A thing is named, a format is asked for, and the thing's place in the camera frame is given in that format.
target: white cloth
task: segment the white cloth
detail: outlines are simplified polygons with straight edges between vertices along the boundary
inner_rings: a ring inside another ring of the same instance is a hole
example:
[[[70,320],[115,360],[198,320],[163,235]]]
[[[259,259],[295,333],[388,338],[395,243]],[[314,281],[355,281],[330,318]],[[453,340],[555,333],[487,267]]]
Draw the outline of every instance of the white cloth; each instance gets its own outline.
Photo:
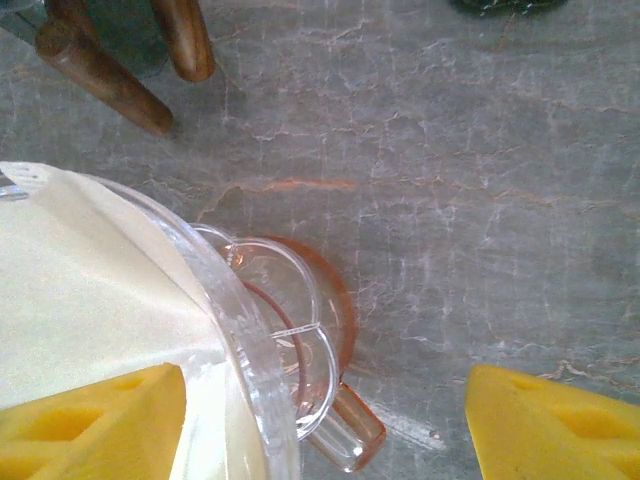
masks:
[[[266,478],[207,295],[162,230],[81,175],[0,171],[30,194],[0,201],[0,409],[174,363],[187,410],[171,480]]]

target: yellow foam block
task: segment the yellow foam block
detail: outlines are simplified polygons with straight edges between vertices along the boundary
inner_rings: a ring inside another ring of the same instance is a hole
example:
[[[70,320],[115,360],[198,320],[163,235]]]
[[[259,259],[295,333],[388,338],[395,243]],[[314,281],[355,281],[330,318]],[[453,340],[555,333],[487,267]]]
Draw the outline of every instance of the yellow foam block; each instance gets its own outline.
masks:
[[[166,480],[185,407],[164,364],[0,411],[0,479]]]
[[[479,365],[465,410],[485,480],[640,480],[640,407]]]

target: gray marble surface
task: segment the gray marble surface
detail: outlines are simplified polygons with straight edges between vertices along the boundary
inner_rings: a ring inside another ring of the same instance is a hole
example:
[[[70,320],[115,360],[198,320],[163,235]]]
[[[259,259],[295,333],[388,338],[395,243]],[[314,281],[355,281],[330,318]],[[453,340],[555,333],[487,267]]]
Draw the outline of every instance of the gray marble surface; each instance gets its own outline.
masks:
[[[347,375],[387,422],[366,479],[479,480],[490,363],[640,403],[640,3],[472,18],[446,0],[207,0],[218,68],[129,125],[0,33],[0,158],[189,220],[291,236],[360,312]],[[348,478],[303,448],[308,479]]]

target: green glass object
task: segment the green glass object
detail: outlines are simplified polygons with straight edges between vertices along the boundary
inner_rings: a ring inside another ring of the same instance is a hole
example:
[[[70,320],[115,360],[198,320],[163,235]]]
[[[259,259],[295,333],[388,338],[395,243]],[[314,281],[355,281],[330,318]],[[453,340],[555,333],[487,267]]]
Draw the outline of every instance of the green glass object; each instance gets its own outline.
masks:
[[[149,0],[85,0],[102,47],[136,77],[156,75],[169,56]],[[47,21],[44,0],[0,17],[0,27],[33,45]]]

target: glass cup handle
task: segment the glass cup handle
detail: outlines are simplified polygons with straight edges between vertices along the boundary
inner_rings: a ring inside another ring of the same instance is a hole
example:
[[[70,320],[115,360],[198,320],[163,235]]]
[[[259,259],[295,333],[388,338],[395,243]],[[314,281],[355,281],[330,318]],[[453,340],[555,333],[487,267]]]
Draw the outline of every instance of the glass cup handle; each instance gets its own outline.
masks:
[[[309,440],[344,472],[363,468],[380,450],[387,429],[362,399],[340,383],[332,408]]]

